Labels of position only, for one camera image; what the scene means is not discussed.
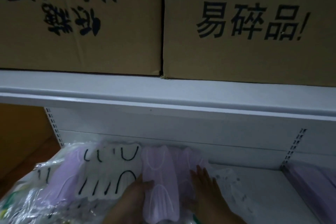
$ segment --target person's left hand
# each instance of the person's left hand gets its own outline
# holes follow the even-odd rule
[[[103,224],[138,224],[142,223],[142,208],[145,191],[151,189],[153,181],[142,182],[142,174],[124,191],[118,203],[111,209]]]

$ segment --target hand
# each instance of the hand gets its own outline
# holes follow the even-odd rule
[[[190,170],[196,200],[188,200],[186,207],[190,209],[202,224],[243,224],[239,216],[231,212],[222,197],[215,178],[209,177],[208,171],[197,166],[197,173]]]
[[[127,187],[121,199],[104,219],[103,224],[139,224],[142,223],[142,209],[145,191],[151,189],[153,181],[142,182],[142,174]]]

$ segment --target white shelf surface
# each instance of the white shelf surface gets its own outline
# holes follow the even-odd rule
[[[0,102],[119,105],[336,120],[336,88],[0,70]]]
[[[216,169],[228,166],[214,165]],[[258,224],[319,224],[281,171],[232,167],[247,196],[260,205]]]

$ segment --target wooden floor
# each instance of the wooden floor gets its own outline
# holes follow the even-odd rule
[[[60,150],[55,135],[49,137],[36,151],[0,180],[0,198],[14,183],[33,170],[37,163],[46,162]]]

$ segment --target exclamation mark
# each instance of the exclamation mark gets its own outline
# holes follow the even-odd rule
[[[307,21],[308,21],[308,19],[309,19],[309,16],[310,16],[310,13],[307,13],[307,14],[306,14],[306,17],[304,18],[304,21],[303,21],[301,30],[300,30],[300,34],[302,34],[303,30],[305,29],[306,24],[307,24]]]

